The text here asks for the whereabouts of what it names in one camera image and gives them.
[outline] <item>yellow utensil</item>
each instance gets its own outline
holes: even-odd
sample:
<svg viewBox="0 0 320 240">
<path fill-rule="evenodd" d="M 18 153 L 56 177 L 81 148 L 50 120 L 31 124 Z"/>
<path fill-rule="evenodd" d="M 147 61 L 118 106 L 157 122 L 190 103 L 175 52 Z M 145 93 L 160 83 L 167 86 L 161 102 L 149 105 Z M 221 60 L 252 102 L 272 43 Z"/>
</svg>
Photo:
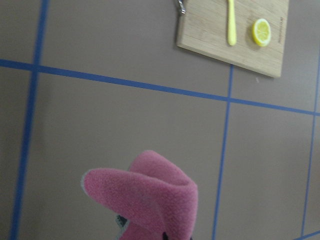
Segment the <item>yellow utensil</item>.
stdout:
<svg viewBox="0 0 320 240">
<path fill-rule="evenodd" d="M 228 0 L 228 43 L 231 46 L 237 43 L 237 29 L 236 29 L 234 0 Z"/>
</svg>

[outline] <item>gray surface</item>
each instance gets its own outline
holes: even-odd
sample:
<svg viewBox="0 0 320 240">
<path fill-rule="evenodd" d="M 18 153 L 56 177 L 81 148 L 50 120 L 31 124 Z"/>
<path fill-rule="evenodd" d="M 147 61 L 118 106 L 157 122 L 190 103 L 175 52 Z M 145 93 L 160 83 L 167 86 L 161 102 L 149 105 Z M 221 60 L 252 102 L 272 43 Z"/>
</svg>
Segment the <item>gray surface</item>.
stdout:
<svg viewBox="0 0 320 240">
<path fill-rule="evenodd" d="M 0 2 L 0 59 L 32 63 L 40 0 Z"/>
<path fill-rule="evenodd" d="M 81 175 L 126 170 L 147 149 L 198 183 L 194 238 L 211 238 L 225 102 L 52 75 L 39 93 L 20 239 L 114 239 L 115 215 L 82 192 Z"/>
<path fill-rule="evenodd" d="M 313 111 L 320 47 L 319 13 L 319 0 L 291 0 L 282 77 L 273 79 L 236 67 L 232 96 Z"/>
<path fill-rule="evenodd" d="M 229 121 L 217 240 L 294 239 L 312 116 L 232 104 Z"/>
<path fill-rule="evenodd" d="M 11 225 L 29 75 L 0 67 L 0 239 Z"/>
<path fill-rule="evenodd" d="M 317 118 L 314 132 L 314 148 L 312 156 L 312 168 L 310 176 L 308 209 L 305 219 L 305 233 L 310 234 L 319 231 L 320 222 L 320 118 Z"/>
<path fill-rule="evenodd" d="M 177 47 L 177 19 L 173 0 L 52 1 L 42 63 L 227 95 L 229 65 Z"/>
</svg>

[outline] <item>cutting board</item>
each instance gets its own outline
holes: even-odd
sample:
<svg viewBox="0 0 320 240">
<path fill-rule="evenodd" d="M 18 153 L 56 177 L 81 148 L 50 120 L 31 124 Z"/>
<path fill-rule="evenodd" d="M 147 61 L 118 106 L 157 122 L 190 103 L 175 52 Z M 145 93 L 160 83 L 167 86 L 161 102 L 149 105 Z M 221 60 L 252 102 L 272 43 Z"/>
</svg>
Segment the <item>cutting board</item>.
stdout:
<svg viewBox="0 0 320 240">
<path fill-rule="evenodd" d="M 237 43 L 227 41 L 227 0 L 185 0 L 179 18 L 179 47 L 270 77 L 281 76 L 289 0 L 234 0 Z M 252 25 L 260 18 L 271 27 L 271 42 L 258 46 Z"/>
</svg>

